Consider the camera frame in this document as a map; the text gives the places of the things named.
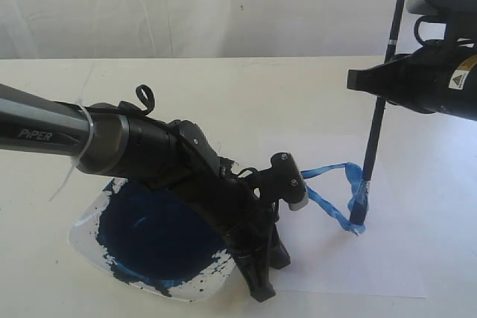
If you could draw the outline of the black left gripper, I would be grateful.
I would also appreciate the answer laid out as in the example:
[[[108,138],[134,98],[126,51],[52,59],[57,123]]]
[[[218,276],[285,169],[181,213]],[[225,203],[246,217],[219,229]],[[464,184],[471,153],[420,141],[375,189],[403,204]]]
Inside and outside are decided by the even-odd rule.
[[[233,161],[218,156],[199,126],[187,120],[129,118],[128,127],[122,176],[171,190],[224,239],[251,297],[257,302],[274,297],[269,268],[281,270],[291,257],[277,231],[267,171],[233,173]]]

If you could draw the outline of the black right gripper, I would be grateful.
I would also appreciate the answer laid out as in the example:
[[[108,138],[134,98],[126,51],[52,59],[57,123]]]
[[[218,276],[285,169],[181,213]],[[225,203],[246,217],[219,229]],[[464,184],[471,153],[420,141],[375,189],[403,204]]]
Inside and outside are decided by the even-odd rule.
[[[347,88],[422,114],[476,114],[476,50],[421,48],[409,59],[387,50],[383,64],[350,69]]]

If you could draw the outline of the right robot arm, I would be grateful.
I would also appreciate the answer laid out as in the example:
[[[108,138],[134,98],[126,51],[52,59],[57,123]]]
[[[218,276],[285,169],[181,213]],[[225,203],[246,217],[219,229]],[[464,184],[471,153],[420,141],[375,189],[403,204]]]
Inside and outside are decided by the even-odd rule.
[[[350,69],[347,88],[421,114],[476,120],[476,48],[423,46],[369,69]]]

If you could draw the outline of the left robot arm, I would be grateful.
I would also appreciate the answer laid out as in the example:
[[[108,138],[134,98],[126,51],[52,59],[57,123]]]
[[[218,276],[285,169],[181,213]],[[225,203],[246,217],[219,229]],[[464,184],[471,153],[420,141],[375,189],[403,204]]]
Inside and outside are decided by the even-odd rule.
[[[270,269],[291,262],[279,203],[306,201],[291,154],[237,171],[198,125],[152,119],[148,86],[136,95],[141,106],[81,106],[2,86],[1,148],[67,156],[75,169],[110,178],[81,229],[95,236],[101,267],[115,279],[195,301],[237,268],[257,302],[273,297]]]

